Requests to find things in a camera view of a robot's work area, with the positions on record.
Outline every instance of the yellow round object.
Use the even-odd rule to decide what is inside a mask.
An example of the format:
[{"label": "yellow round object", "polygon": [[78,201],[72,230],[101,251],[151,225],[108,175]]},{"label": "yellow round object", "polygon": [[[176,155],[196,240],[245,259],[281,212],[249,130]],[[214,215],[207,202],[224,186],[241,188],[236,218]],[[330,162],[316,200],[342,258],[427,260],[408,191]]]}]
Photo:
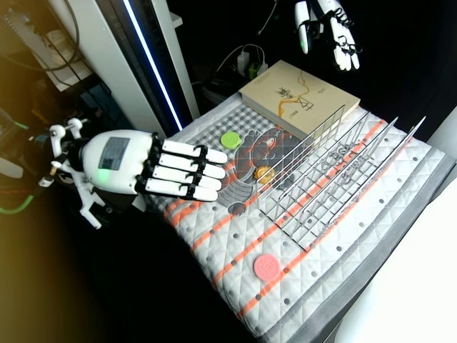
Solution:
[{"label": "yellow round object", "polygon": [[258,180],[261,184],[266,184],[272,178],[274,178],[274,169],[269,166],[260,166],[254,172],[254,179]]}]

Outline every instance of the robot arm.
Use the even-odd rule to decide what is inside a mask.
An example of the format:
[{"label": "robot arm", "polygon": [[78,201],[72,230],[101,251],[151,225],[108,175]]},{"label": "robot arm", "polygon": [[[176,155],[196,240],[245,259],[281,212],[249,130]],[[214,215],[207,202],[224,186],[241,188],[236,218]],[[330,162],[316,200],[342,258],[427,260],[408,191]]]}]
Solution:
[{"label": "robot arm", "polygon": [[309,0],[299,1],[295,5],[295,22],[300,37],[303,52],[307,54],[313,38],[311,27],[318,25],[321,33],[321,23],[331,30],[333,38],[333,54],[340,70],[358,69],[360,63],[357,53],[360,47],[352,37],[349,27],[352,21],[348,18],[343,7],[337,0]]},{"label": "robot arm", "polygon": [[69,149],[61,143],[66,130],[78,140],[81,127],[80,120],[71,119],[66,128],[60,125],[50,128],[55,157],[51,165],[54,173],[60,169],[72,175],[83,203],[80,212],[94,227],[99,228],[101,224],[90,213],[90,208],[93,203],[105,205],[94,187],[117,194],[157,194],[203,202],[217,200],[217,191],[222,187],[219,180],[226,174],[217,164],[224,164],[228,159],[223,152],[204,145],[160,140],[157,134],[135,130],[104,132],[85,144],[70,145],[77,151],[66,151]]}]

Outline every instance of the pink round object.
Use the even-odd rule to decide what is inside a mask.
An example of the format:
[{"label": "pink round object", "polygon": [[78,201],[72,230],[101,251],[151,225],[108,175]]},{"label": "pink round object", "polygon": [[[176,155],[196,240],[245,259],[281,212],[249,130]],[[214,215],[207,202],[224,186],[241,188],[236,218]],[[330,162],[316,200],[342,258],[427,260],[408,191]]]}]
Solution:
[{"label": "pink round object", "polygon": [[270,254],[260,255],[254,261],[254,273],[260,280],[271,281],[279,275],[281,266],[275,256]]}]

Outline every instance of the green round object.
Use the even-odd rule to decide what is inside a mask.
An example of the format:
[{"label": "green round object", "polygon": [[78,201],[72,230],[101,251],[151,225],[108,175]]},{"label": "green round object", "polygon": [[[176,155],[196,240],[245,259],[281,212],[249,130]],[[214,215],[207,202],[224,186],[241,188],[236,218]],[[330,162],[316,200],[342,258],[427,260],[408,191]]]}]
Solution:
[{"label": "green round object", "polygon": [[227,149],[235,149],[241,144],[241,137],[236,132],[229,131],[222,135],[221,143]]}]

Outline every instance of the led light strip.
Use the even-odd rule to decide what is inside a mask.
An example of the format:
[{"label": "led light strip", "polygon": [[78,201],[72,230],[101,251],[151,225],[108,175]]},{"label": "led light strip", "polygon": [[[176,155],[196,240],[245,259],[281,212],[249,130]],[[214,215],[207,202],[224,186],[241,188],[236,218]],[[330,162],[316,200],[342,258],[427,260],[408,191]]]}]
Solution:
[{"label": "led light strip", "polygon": [[173,104],[171,103],[169,94],[166,91],[164,83],[162,82],[162,78],[160,77],[159,70],[157,69],[157,66],[154,63],[154,60],[152,59],[151,51],[149,50],[148,44],[146,43],[146,40],[144,39],[143,32],[141,32],[140,26],[138,24],[138,21],[136,20],[134,10],[131,8],[129,0],[124,0],[124,5],[127,9],[127,12],[129,13],[130,20],[135,27],[136,34],[138,35],[138,38],[140,38],[141,45],[143,46],[144,52],[146,52],[146,55],[148,57],[152,70],[154,71],[157,81],[159,82],[160,88],[162,89],[162,92],[164,93],[166,102],[168,103],[171,113],[173,114],[173,118],[174,118],[176,124],[178,125],[179,131],[182,131],[183,127],[181,126],[181,123],[179,122],[178,116],[176,115],[176,111],[174,110]]}]

